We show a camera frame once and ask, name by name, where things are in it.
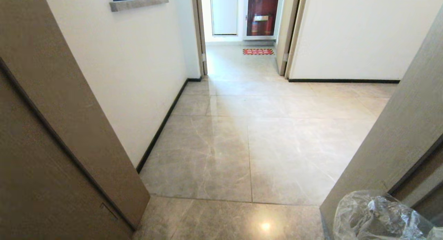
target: skirting board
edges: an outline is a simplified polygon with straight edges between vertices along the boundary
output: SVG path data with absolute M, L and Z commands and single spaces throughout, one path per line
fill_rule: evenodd
M 165 118 L 163 119 L 162 123 L 160 124 L 159 129 L 157 130 L 157 132 L 155 133 L 155 135 L 154 135 L 154 137 L 152 138 L 151 142 L 149 143 L 149 146 L 147 147 L 146 152 L 144 153 L 143 157 L 141 158 L 139 164 L 137 165 L 136 170 L 137 170 L 138 173 L 141 172 L 141 169 L 143 168 L 144 163 L 146 163 L 147 158 L 149 157 L 150 153 L 152 152 L 152 149 L 154 148 L 155 143 L 156 143 L 157 140 L 159 139 L 160 134 L 161 134 L 162 131 L 163 131 L 163 128 L 165 127 L 165 125 L 166 125 L 166 123 L 167 123 L 169 117 L 171 116 L 172 111 L 174 110 L 175 105 L 176 105 L 177 102 L 179 101 L 180 96 L 182 95 L 183 90 L 185 89 L 185 87 L 186 87 L 186 85 L 188 84 L 188 82 L 200 82 L 200 81 L 201 81 L 201 77 L 200 77 L 200 78 L 188 78 L 188 79 L 185 81 L 185 83 L 183 84 L 182 88 L 180 89 L 180 91 L 179 91 L 177 97 L 175 97 L 174 102 L 172 103 L 171 107 L 169 108 L 168 112 L 166 113 Z
M 375 79 L 289 79 L 289 82 L 355 82 L 355 83 L 399 83 L 400 80 Z

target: doorway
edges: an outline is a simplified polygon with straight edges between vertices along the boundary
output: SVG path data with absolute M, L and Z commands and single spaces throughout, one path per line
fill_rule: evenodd
M 283 0 L 201 0 L 209 79 L 283 80 L 276 64 L 283 3 Z

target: marble tile floor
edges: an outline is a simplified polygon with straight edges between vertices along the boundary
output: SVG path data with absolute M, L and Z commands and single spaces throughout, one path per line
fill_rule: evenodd
M 133 240 L 322 240 L 314 206 L 266 205 L 153 196 Z
M 315 208 L 319 222 L 318 206 L 396 84 L 289 83 L 275 55 L 240 46 L 208 46 L 207 58 L 209 75 L 187 84 L 140 173 L 155 198 L 147 210 L 178 218 L 150 216 L 157 223 L 136 239 L 317 239 L 293 235 L 300 213 Z M 260 210 L 301 226 L 287 221 L 263 237 L 251 216 Z

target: gray door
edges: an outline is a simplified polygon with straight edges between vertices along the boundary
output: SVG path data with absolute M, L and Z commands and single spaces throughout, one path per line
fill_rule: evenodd
M 0 57 L 11 76 L 82 171 L 136 229 L 149 194 L 46 0 L 0 0 L 0 27 Z
M 0 239 L 130 239 L 129 225 L 0 71 Z

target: clear plastic wrap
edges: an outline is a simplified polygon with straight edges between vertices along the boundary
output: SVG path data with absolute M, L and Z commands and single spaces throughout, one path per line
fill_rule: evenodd
M 334 219 L 335 240 L 441 240 L 441 228 L 389 194 L 356 191 L 343 197 Z

